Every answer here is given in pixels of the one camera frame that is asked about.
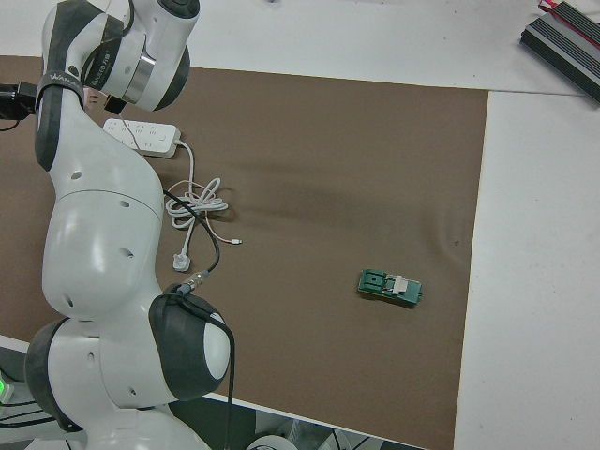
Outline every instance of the white robotic arm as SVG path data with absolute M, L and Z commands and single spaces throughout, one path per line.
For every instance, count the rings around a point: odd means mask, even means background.
M 67 319 L 37 333 L 26 380 L 63 429 L 85 431 L 89 450 L 201 448 L 161 405 L 216 389 L 233 336 L 188 285 L 161 292 L 161 184 L 82 107 L 84 83 L 147 110 L 171 103 L 188 74 L 199 5 L 129 3 L 125 27 L 84 0 L 59 3 L 44 26 L 36 153 L 56 203 L 42 287 Z

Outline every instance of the white power cord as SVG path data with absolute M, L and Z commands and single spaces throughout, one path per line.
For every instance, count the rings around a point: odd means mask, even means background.
M 181 145 L 187 150 L 189 154 L 189 176 L 187 180 L 181 180 L 169 187 L 167 190 L 169 192 L 177 186 L 187 183 L 187 191 L 180 197 L 177 197 L 181 202 L 187 204 L 195 213 L 201 214 L 204 213 L 204 219 L 206 221 L 206 225 L 208 225 L 211 233 L 221 242 L 225 242 L 228 244 L 242 244 L 241 239 L 224 239 L 219 236 L 215 230 L 211 227 L 210 222 L 208 220 L 208 213 L 211 211 L 223 211 L 229 207 L 222 199 L 217 196 L 217 190 L 220 186 L 221 179 L 213 178 L 206 186 L 203 186 L 199 183 L 194 182 L 194 154 L 187 145 L 183 141 L 175 141 L 177 145 Z M 197 194 L 194 192 L 194 188 L 201 189 L 201 193 Z M 171 224 L 177 230 L 185 230 L 187 229 L 186 240 L 184 241 L 184 245 L 181 248 L 181 251 L 177 254 L 173 255 L 173 263 L 172 267 L 176 271 L 186 272 L 189 269 L 189 265 L 191 263 L 191 259 L 188 256 L 188 248 L 189 248 L 189 240 L 191 238 L 191 233 L 194 229 L 194 224 L 196 222 L 196 218 L 192 216 L 189 211 L 181 206 L 178 202 L 173 199 L 169 199 L 165 202 L 165 209 L 167 214 L 171 216 Z

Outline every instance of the brown mat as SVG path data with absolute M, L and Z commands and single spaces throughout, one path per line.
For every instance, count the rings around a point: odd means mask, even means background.
M 39 65 L 2 57 L 0 83 L 35 82 Z M 197 181 L 223 179 L 232 210 L 215 227 L 244 244 L 224 246 L 200 295 L 236 334 L 237 398 L 452 448 L 486 103 L 485 91 L 195 68 L 166 111 L 125 111 L 179 126 Z M 0 334 L 24 340 L 55 316 L 39 288 L 53 190 L 33 142 L 33 118 L 0 135 Z M 186 177 L 185 151 L 152 163 L 166 186 Z M 184 237 L 165 220 L 163 286 L 182 279 Z M 213 257 L 201 229 L 190 255 L 195 268 Z M 363 268 L 418 279 L 425 296 L 415 309 L 363 298 Z

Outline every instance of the black strap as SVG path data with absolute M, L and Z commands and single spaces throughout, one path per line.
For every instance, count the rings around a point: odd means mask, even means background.
M 44 95 L 44 90 L 49 86 L 61 86 L 73 91 L 79 96 L 79 101 L 83 108 L 83 84 L 77 78 L 62 70 L 48 70 L 42 75 L 37 85 L 36 110 L 39 108 L 39 102 Z

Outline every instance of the white power strip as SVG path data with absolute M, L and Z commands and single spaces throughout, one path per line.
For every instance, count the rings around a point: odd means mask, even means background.
M 175 141 L 181 137 L 181 131 L 174 125 L 153 124 L 151 122 L 136 122 L 126 120 L 127 126 L 121 119 L 108 119 L 104 123 L 104 131 L 126 146 L 147 157 L 170 158 L 175 153 Z

